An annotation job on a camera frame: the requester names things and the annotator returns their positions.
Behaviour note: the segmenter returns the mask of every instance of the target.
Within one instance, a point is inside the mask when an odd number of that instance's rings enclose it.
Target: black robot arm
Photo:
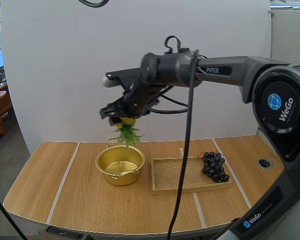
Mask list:
[[[168,86],[189,87],[194,52],[146,54],[140,68],[106,73],[108,86],[121,85],[123,97],[100,110],[102,118],[139,118]],[[252,208],[219,239],[251,239],[300,199],[300,66],[267,58],[236,56],[199,58],[194,86],[202,81],[239,86],[284,170]]]

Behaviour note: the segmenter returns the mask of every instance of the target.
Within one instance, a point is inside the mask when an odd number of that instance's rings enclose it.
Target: grape bunch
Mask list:
[[[202,173],[208,174],[208,177],[217,183],[228,182],[229,175],[225,173],[225,168],[222,166],[225,161],[220,152],[205,152],[203,154],[204,168]]]

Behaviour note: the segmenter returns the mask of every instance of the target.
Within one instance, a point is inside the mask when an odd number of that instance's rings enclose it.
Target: gray floor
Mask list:
[[[2,119],[6,135],[0,137],[0,201],[3,202],[10,187],[30,157],[13,109]],[[12,215],[26,236],[37,235],[45,227]],[[0,236],[17,236],[17,232],[0,211]]]

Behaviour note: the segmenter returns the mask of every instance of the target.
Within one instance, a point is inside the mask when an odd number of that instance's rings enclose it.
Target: wooden tray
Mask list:
[[[154,158],[151,159],[152,195],[176,194],[180,178],[182,157]],[[226,164],[222,165],[226,174],[230,171]],[[217,183],[202,174],[204,167],[203,158],[188,157],[182,193],[197,193],[230,188],[231,175],[227,182]]]

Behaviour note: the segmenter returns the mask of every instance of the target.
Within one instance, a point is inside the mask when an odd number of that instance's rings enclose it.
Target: brass saucepan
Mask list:
[[[109,141],[113,139],[117,137],[110,137],[106,141],[106,148],[96,156],[95,165],[109,183],[118,186],[132,184],[138,179],[146,157],[133,146],[109,146]]]

